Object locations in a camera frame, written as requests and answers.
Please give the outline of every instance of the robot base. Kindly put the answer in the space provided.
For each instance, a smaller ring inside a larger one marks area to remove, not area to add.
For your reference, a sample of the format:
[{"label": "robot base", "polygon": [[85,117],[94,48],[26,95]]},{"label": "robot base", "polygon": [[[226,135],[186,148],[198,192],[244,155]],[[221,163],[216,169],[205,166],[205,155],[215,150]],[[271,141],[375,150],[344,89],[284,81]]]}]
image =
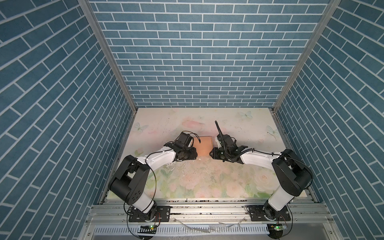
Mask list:
[{"label": "robot base", "polygon": [[[132,209],[131,211],[129,222],[145,222],[146,219],[140,215],[139,210]],[[155,215],[159,217],[157,213],[160,213],[161,222],[169,222],[170,206],[157,206]]]},{"label": "robot base", "polygon": [[[271,221],[270,219],[265,217],[264,205],[248,205],[247,209],[249,211],[249,216],[251,217],[251,221],[260,222],[260,221]],[[279,221],[288,222],[291,220],[291,216],[289,215],[287,206],[284,206],[283,209],[280,210],[280,219]]]}]

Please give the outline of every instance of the orange square object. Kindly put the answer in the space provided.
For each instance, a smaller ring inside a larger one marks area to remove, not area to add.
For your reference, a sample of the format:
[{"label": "orange square object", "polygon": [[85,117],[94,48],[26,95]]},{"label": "orange square object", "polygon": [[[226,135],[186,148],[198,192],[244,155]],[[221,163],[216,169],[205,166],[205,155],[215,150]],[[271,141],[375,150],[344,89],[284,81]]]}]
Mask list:
[{"label": "orange square object", "polygon": [[197,155],[199,157],[209,157],[209,153],[213,149],[212,137],[200,137],[201,143],[199,143],[197,137],[194,137],[193,146],[196,148]]}]

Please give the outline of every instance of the robotic arm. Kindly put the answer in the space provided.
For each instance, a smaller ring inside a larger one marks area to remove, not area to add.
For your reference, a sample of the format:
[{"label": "robotic arm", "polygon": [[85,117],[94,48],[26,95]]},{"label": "robotic arm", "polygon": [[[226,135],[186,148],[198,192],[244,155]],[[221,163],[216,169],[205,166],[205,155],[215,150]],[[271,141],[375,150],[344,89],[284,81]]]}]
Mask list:
[{"label": "robotic arm", "polygon": [[[290,149],[285,149],[281,154],[274,154],[246,149],[247,146],[238,147],[236,140],[233,141],[227,134],[223,135],[216,121],[215,123],[219,135],[217,135],[218,147],[213,148],[210,153],[213,159],[254,164],[275,171],[280,186],[265,202],[262,211],[267,219],[271,221],[277,219],[284,206],[310,185],[312,171],[300,162],[298,156]],[[153,198],[151,199],[143,193],[149,171],[155,171],[162,165],[173,161],[193,160],[196,157],[193,138],[190,134],[181,132],[174,142],[166,143],[157,152],[139,158],[131,155],[125,157],[108,187],[128,205],[136,207],[142,219],[152,220],[157,204]],[[127,175],[134,172],[136,173],[133,178]]]}]

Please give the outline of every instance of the brick wallpaper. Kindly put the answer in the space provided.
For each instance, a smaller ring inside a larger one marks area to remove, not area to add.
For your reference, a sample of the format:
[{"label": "brick wallpaper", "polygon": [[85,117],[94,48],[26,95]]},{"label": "brick wallpaper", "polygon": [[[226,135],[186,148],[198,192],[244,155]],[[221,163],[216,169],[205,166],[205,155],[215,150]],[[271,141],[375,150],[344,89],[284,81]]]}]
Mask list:
[{"label": "brick wallpaper", "polygon": [[329,0],[91,0],[139,107],[272,107]]},{"label": "brick wallpaper", "polygon": [[384,239],[383,12],[342,0],[278,110],[344,239]]},{"label": "brick wallpaper", "polygon": [[131,110],[77,0],[0,1],[0,239],[73,239]]}]

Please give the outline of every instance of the table surface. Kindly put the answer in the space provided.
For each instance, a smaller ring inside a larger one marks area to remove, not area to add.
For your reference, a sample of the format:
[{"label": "table surface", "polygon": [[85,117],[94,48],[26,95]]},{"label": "table surface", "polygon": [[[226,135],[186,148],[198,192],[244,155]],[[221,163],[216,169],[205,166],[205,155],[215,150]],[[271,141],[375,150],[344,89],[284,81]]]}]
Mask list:
[{"label": "table surface", "polygon": [[[270,152],[285,149],[268,108],[139,108],[121,159],[155,152],[175,140],[181,131],[212,136],[214,140],[218,135],[215,120],[223,134],[237,139],[238,146]],[[156,199],[267,199],[279,186],[272,170],[222,162],[209,156],[172,162],[155,174]],[[152,197],[154,189],[155,180],[150,173],[144,192]],[[116,198],[108,193],[107,199]]]}]

